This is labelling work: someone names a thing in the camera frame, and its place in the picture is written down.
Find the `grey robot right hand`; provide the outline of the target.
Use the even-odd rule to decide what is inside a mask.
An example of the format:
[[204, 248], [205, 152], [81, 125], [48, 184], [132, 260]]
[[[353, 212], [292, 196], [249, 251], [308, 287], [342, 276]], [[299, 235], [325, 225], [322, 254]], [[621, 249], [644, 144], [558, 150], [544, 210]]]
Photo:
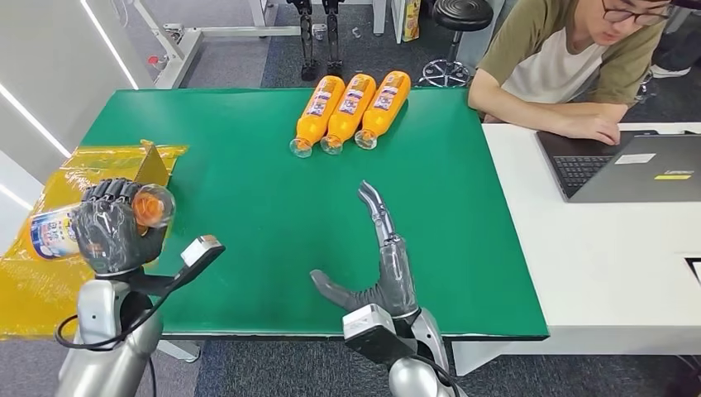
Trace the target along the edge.
[[310, 277], [317, 291], [346, 312], [376, 304], [393, 318], [406, 318], [419, 310], [406, 242], [394, 226], [390, 212], [379, 191], [362, 181], [358, 195], [368, 208], [379, 246], [379, 278], [367, 289], [351, 291], [321, 270]]

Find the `person's right hand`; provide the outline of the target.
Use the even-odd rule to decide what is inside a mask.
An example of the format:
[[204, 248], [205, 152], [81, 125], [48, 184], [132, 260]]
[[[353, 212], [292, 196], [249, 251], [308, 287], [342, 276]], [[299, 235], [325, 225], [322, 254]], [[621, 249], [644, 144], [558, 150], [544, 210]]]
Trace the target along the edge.
[[617, 123], [599, 115], [567, 116], [558, 133], [572, 139], [599, 141], [609, 146], [620, 143], [621, 132]]

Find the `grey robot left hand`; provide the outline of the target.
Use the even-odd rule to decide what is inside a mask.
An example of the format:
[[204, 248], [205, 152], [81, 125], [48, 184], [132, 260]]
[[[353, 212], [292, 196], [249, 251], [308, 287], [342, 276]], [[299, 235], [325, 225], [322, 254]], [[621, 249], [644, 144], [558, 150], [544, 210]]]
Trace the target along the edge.
[[81, 256], [97, 275], [141, 267], [162, 252], [167, 227], [140, 232], [132, 204], [144, 185], [126, 178], [88, 186], [72, 209], [72, 230]]

